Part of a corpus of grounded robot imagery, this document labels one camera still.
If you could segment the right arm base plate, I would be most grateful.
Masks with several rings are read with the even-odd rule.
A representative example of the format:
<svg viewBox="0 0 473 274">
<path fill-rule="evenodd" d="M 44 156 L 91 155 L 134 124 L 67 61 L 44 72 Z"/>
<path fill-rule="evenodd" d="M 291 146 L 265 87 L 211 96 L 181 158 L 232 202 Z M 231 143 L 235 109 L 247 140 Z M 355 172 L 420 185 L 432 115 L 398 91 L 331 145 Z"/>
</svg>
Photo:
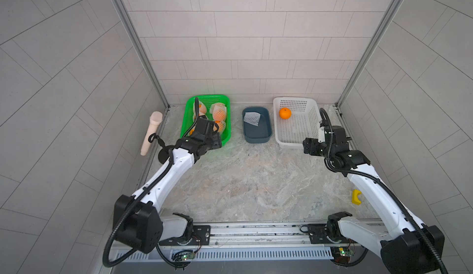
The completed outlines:
<svg viewBox="0 0 473 274">
<path fill-rule="evenodd" d="M 301 233 L 307 234 L 311 244 L 349 244 L 352 240 L 345 237 L 330 238 L 326 224 L 310 223 L 299 227 Z"/>
</svg>

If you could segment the white foam net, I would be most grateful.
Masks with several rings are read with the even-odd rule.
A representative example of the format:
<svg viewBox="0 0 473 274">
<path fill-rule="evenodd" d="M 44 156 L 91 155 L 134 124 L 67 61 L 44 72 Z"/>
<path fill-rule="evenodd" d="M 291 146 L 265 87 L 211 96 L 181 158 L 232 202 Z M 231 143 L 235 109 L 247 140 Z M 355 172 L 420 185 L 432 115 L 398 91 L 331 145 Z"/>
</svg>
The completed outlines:
<svg viewBox="0 0 473 274">
<path fill-rule="evenodd" d="M 258 112 L 247 111 L 243 115 L 244 123 L 247 123 L 252 126 L 259 126 L 261 119 L 261 114 Z"/>
</svg>

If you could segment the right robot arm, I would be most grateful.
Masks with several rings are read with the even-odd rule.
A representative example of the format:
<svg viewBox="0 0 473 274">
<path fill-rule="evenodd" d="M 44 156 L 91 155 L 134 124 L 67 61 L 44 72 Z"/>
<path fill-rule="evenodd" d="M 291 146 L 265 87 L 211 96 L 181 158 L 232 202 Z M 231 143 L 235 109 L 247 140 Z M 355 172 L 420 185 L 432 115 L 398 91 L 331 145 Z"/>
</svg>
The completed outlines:
<svg viewBox="0 0 473 274">
<path fill-rule="evenodd" d="M 442 260 L 444 234 L 415 216 L 382 181 L 370 160 L 360 150 L 350 149 L 345 129 L 332 125 L 325 109 L 319 112 L 319 136 L 303 141 L 304 153 L 322 157 L 329 171 L 349 179 L 384 224 L 384 228 L 376 228 L 348 212 L 337 212 L 328 216 L 327 238 L 332 243 L 352 240 L 360 244 L 380 257 L 392 274 L 447 273 Z"/>
</svg>

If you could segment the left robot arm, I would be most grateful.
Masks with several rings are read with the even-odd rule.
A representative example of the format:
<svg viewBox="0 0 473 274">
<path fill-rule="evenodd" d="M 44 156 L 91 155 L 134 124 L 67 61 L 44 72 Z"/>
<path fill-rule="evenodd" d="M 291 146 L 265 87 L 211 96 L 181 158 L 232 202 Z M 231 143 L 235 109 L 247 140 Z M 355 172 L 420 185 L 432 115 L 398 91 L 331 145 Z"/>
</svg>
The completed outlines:
<svg viewBox="0 0 473 274">
<path fill-rule="evenodd" d="M 195 98 L 193 123 L 173 145 L 166 145 L 156 133 L 163 114 L 156 111 L 150 116 L 140 153 L 146 155 L 151 144 L 158 142 L 162 167 L 131 196 L 122 195 L 117 199 L 112 233 L 102 256 L 104 267 L 112 268 L 137 251 L 148 254 L 159 249 L 163 240 L 174 239 L 182 244 L 192 241 L 191 217 L 180 213 L 160 217 L 159 212 L 181 177 L 208 151 L 222 147 L 218 123 L 209 120 L 202 107 Z"/>
</svg>

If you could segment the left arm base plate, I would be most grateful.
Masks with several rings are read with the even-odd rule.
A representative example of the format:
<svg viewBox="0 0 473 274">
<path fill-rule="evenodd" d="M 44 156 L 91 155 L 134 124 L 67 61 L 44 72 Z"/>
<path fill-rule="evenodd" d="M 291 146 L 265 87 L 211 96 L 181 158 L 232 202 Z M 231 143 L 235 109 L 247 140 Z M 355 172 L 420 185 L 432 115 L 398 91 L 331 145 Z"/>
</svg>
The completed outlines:
<svg viewBox="0 0 473 274">
<path fill-rule="evenodd" d="M 208 245 L 211 233 L 210 225 L 193 225 L 185 229 L 181 237 L 161 240 L 160 246 L 199 246 Z"/>
</svg>

